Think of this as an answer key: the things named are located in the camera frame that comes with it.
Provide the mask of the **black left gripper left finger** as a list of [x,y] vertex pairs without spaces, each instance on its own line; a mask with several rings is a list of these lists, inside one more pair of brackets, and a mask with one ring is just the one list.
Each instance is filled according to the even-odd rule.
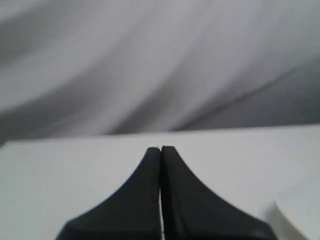
[[149,147],[141,162],[108,199],[69,220],[59,240],[160,240],[161,151]]

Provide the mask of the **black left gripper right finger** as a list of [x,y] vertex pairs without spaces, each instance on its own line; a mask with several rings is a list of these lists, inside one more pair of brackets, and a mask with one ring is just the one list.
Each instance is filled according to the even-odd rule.
[[190,170],[177,149],[163,146],[160,174],[167,240],[274,240],[264,221],[228,203]]

